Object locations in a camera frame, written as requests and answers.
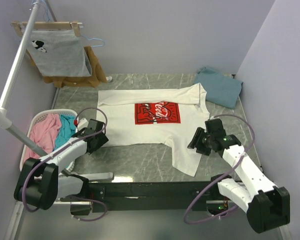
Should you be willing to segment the white coca-cola t-shirt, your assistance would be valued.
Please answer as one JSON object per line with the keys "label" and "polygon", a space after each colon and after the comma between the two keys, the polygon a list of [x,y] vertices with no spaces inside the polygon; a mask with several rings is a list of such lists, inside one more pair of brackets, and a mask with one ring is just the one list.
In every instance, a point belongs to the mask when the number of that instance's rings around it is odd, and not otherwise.
{"label": "white coca-cola t-shirt", "polygon": [[163,144],[172,149],[172,166],[194,177],[201,156],[189,149],[210,113],[200,83],[180,89],[100,90],[96,114],[107,118],[107,147]]}

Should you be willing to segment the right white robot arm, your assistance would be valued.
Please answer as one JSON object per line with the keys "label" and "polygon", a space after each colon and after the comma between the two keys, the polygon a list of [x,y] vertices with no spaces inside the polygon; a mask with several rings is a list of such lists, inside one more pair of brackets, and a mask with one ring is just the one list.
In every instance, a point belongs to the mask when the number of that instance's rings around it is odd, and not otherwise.
{"label": "right white robot arm", "polygon": [[239,139],[226,133],[221,119],[207,120],[205,128],[198,127],[188,148],[206,156],[212,151],[218,153],[231,170],[213,179],[199,192],[187,207],[187,212],[209,191],[212,198],[220,200],[225,197],[235,204],[231,209],[218,213],[219,217],[241,209],[258,234],[290,223],[290,193],[266,177]]}

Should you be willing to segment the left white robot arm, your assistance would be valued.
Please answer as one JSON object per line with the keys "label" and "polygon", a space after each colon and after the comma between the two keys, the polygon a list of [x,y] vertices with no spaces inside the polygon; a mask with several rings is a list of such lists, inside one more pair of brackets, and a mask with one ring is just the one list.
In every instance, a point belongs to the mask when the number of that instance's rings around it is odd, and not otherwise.
{"label": "left white robot arm", "polygon": [[86,200],[90,195],[89,183],[111,180],[113,173],[67,173],[62,179],[59,175],[77,158],[92,154],[108,142],[106,127],[106,122],[90,119],[87,127],[73,134],[57,150],[39,159],[28,158],[19,175],[14,198],[30,213],[47,210],[55,200],[71,195],[78,201]]}

